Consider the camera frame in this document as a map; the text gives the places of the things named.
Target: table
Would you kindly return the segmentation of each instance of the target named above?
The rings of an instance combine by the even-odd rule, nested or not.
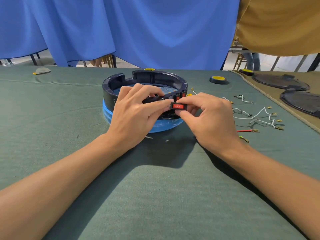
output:
[[[0,67],[0,189],[105,133],[102,82],[134,70],[48,68],[35,76],[32,66]],[[320,135],[237,74],[167,71],[195,92],[232,100],[234,108],[255,114],[272,106],[285,130],[256,124],[260,133],[243,136],[261,153],[320,179]],[[230,84],[212,84],[210,76]],[[242,94],[256,104],[233,97]],[[249,126],[247,120],[236,124]],[[185,123],[150,137],[107,168],[44,239],[304,239],[255,187],[205,152]]]

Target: yellow label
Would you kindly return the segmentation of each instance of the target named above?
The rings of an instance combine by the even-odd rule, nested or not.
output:
[[[213,76],[212,78],[215,80],[226,80],[223,76]]]
[[[242,69],[242,71],[244,71],[244,72],[253,72],[252,70],[248,70],[248,69]]]

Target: dark plastic cover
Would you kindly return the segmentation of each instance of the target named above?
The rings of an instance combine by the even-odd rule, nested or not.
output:
[[[280,89],[290,89],[294,88],[297,91],[307,91],[310,86],[303,81],[295,79],[291,75],[275,76],[271,74],[254,74],[252,79],[258,83],[265,84],[270,87],[280,88]]]
[[[320,95],[290,88],[280,94],[280,99],[291,107],[320,118]]]

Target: floor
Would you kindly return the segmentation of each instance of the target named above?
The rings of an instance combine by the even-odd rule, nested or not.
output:
[[[37,59],[37,56],[35,55],[35,59],[38,63],[38,65],[41,66],[45,66],[45,65],[53,65],[54,64],[54,59],[52,58],[52,55],[50,54],[49,50],[45,50],[39,53],[40,55],[40,59]],[[232,70],[234,68],[234,65],[236,63],[236,59],[237,59],[238,54],[234,54],[234,53],[229,53],[226,63],[224,65],[223,70]],[[117,67],[118,68],[138,68],[137,66],[130,64],[120,58],[117,58]],[[24,65],[24,66],[33,66],[33,62],[31,60],[30,56],[26,56],[26,57],[22,57],[22,58],[15,58],[12,59],[12,62],[15,65]],[[88,68],[93,68],[93,66],[90,64],[90,62],[86,62],[87,67]],[[84,67],[83,61],[79,61],[78,62],[78,67]],[[108,68],[108,64],[102,64],[103,68]],[[270,71],[271,69],[271,65],[270,64],[266,64],[266,63],[261,63],[261,70],[262,71]],[[281,69],[279,67],[276,67],[274,69],[274,71],[286,71],[284,69]]]

